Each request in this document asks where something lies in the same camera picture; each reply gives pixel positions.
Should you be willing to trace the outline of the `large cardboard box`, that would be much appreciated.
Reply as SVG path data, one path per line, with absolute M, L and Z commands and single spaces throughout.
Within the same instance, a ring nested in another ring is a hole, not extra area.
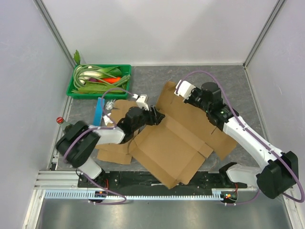
M 215 152 L 224 159 L 237 142 L 212 125 L 205 112 L 185 104 L 167 82 L 156 108 L 165 117 L 147 125 L 130 143 L 130 154 L 168 189 L 187 185 L 204 161 Z

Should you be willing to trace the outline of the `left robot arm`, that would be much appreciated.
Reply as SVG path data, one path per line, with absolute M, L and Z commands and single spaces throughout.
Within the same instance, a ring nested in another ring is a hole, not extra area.
M 93 187 L 101 187 L 105 181 L 104 170 L 91 158 L 94 148 L 97 145 L 127 143 L 141 127 L 159 125 L 164 118 L 165 115 L 154 106 L 148 109 L 131 107 L 114 127 L 93 126 L 84 121 L 72 125 L 59 117 L 57 123 L 62 126 L 64 135 L 55 148 L 68 164 L 88 177 Z

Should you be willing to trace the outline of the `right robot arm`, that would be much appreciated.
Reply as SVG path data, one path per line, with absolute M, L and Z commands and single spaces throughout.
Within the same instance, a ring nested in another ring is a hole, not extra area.
M 198 88 L 187 81 L 179 81 L 175 94 L 181 96 L 184 103 L 203 110 L 211 124 L 233 138 L 259 165 L 229 165 L 218 176 L 222 187 L 244 183 L 259 188 L 268 198 L 274 199 L 296 184 L 297 156 L 291 151 L 284 153 L 255 132 L 233 108 L 224 103 L 216 83 L 207 82 Z

